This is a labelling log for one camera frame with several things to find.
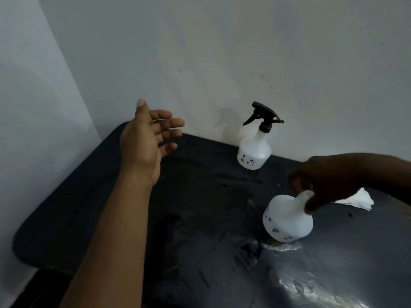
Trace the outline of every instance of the translucent white bottle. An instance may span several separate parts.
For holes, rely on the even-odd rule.
[[[270,236],[280,242],[292,242],[307,236],[313,221],[304,207],[313,195],[313,191],[306,190],[296,198],[290,195],[274,197],[263,215],[263,224]]]
[[[247,137],[240,142],[238,148],[238,162],[249,170],[257,170],[266,162],[271,155],[271,147],[267,142],[268,134],[270,133],[273,123],[284,123],[277,114],[267,106],[257,103],[252,104],[255,108],[253,115],[244,122],[247,125],[255,119],[264,119],[261,122],[257,133],[253,137]]]

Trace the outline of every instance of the hand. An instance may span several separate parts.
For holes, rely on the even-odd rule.
[[[368,154],[340,154],[315,156],[304,162],[288,177],[295,194],[310,189],[314,191],[306,205],[307,213],[320,206],[346,199],[363,187],[361,167]]]
[[[152,186],[157,183],[162,157],[177,149],[177,144],[173,142],[161,147],[158,145],[182,135],[181,130],[170,129],[184,126],[184,120],[172,116],[169,111],[149,110],[144,100],[138,100],[135,117],[126,125],[120,137],[122,169],[147,175]]]

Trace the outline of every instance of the spray nozzle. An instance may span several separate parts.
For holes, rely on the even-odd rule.
[[[257,118],[263,118],[264,121],[261,122],[259,130],[261,132],[268,133],[270,132],[271,125],[273,123],[284,123],[284,121],[281,120],[277,114],[267,106],[257,103],[256,101],[252,104],[252,106],[255,108],[254,113],[246,122],[243,123],[243,125],[247,125]]]

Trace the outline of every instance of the white tissue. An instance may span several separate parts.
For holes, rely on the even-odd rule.
[[[369,196],[369,193],[364,188],[361,188],[355,195],[344,200],[335,201],[334,203],[352,205],[353,207],[371,211],[371,206],[374,204],[374,201]]]

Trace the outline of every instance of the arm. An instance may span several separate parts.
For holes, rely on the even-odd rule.
[[[162,156],[177,148],[175,143],[159,148],[158,143],[181,136],[180,130],[168,129],[184,125],[171,116],[149,111],[138,101],[135,118],[121,135],[122,167],[116,185],[60,308],[141,306],[150,193]]]
[[[289,176],[295,193],[311,189],[306,211],[346,199],[361,187],[388,193],[411,205],[411,163],[390,155],[340,154],[311,157]]]

